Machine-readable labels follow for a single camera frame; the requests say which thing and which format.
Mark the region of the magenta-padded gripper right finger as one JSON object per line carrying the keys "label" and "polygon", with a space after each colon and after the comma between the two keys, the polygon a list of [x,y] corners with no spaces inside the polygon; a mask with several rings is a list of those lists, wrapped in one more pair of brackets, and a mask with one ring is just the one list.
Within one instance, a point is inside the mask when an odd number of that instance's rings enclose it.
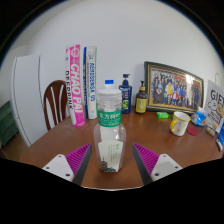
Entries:
{"label": "magenta-padded gripper right finger", "polygon": [[132,146],[132,153],[144,185],[182,169],[168,154],[158,155],[136,143]]}

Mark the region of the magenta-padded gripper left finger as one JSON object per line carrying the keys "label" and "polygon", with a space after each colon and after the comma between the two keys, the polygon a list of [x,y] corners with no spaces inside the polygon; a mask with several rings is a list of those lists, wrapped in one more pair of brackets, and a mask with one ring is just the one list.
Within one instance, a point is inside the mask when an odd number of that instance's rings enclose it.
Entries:
{"label": "magenta-padded gripper left finger", "polygon": [[76,185],[81,185],[91,154],[92,145],[86,144],[67,155],[56,155],[43,167],[43,170],[68,180],[69,182],[73,182]]}

